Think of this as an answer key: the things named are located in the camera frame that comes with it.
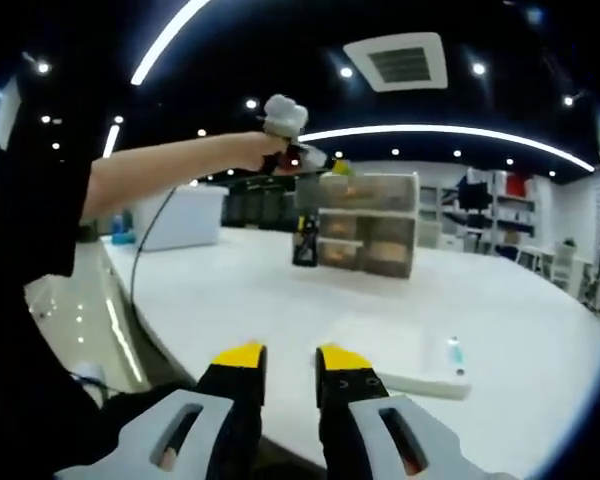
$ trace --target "black bottle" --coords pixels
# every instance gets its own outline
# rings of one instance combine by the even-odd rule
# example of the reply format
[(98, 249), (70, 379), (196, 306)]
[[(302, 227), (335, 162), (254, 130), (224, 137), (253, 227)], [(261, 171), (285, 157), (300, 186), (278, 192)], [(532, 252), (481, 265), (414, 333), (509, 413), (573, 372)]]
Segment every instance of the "black bottle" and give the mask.
[(300, 215), (293, 235), (292, 263), (298, 267), (318, 266), (318, 215)]

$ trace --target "curved led light strip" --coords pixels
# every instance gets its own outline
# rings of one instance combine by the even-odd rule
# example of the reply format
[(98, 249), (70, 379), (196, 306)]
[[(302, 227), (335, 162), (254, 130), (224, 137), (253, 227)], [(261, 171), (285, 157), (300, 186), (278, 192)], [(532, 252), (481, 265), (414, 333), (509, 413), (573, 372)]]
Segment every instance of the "curved led light strip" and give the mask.
[(453, 125), (374, 125), (369, 127), (354, 127), (343, 128), (341, 130), (329, 130), (326, 132), (309, 133), (301, 135), (299, 141), (312, 142), (315, 140), (324, 140), (326, 138), (347, 137), (350, 135), (365, 135), (369, 133), (394, 133), (394, 132), (435, 132), (435, 133), (457, 133), (460, 135), (475, 135), (478, 137), (496, 138), (506, 142), (518, 143), (527, 147), (536, 148), (547, 153), (556, 155), (557, 157), (568, 160), (569, 162), (584, 168), (588, 172), (593, 172), (595, 169), (587, 162), (574, 157), (570, 153), (559, 150), (550, 145), (546, 145), (535, 140), (511, 135), (508, 133), (496, 132), (493, 130), (485, 130), (482, 128), (457, 127)]
[(119, 133), (120, 125), (112, 125), (109, 129), (109, 135), (107, 136), (107, 143), (104, 146), (104, 152), (102, 152), (102, 158), (109, 158), (111, 156)]
[(133, 85), (140, 85), (149, 74), (149, 70), (156, 63), (156, 60), (162, 55), (165, 48), (169, 46), (171, 41), (175, 38), (182, 27), (184, 27), (193, 16), (200, 11), (210, 0), (189, 0), (187, 4), (180, 9), (180, 11), (171, 19), (171, 21), (164, 27), (162, 33), (153, 42), (151, 48), (147, 51), (144, 58), (138, 65), (136, 72), (131, 78)]

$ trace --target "person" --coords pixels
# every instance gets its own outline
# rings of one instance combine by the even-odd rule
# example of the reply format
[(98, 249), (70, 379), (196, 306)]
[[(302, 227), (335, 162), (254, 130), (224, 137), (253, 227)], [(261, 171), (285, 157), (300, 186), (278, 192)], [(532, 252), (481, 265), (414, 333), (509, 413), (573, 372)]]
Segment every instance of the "person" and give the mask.
[[(282, 138), (247, 132), (120, 151), (90, 164), (33, 162), (0, 149), (2, 474), (23, 470), (27, 478), (50, 478), (91, 463), (103, 449), (115, 447), (122, 427), (107, 425), (63, 368), (25, 299), (28, 283), (72, 274), (80, 220), (119, 211), (196, 177), (230, 168), (258, 171), (266, 156), (286, 148)], [(105, 438), (94, 446), (100, 434)]]

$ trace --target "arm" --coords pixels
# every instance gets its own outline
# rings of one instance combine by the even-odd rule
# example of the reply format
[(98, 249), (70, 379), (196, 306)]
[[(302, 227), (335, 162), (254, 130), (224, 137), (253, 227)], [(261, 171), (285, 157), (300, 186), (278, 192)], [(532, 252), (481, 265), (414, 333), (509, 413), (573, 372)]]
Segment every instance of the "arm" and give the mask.
[(93, 162), (83, 217), (111, 213), (194, 178), (242, 168), (257, 171), (287, 142), (261, 132), (237, 133), (114, 153)]

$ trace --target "gray handle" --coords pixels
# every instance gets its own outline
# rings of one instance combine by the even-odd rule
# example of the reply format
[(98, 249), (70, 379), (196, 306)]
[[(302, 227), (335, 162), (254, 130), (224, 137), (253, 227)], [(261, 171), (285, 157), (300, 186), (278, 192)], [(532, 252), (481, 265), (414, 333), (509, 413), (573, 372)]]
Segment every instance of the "gray handle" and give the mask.
[(406, 396), (362, 400), (350, 404), (349, 408), (362, 435), (372, 477), (376, 480), (404, 480), (406, 475), (384, 419), (397, 424), (410, 445), (417, 443), (424, 457), (424, 470), (415, 477), (407, 475), (407, 478), (515, 480), (506, 473), (484, 472), (464, 458), (458, 436)]
[[(90, 466), (72, 467), (56, 474), (63, 480), (205, 480), (211, 452), (233, 400), (180, 390), (126, 425), (111, 454)], [(185, 415), (198, 413), (178, 454), (175, 468), (156, 466), (166, 444)]]

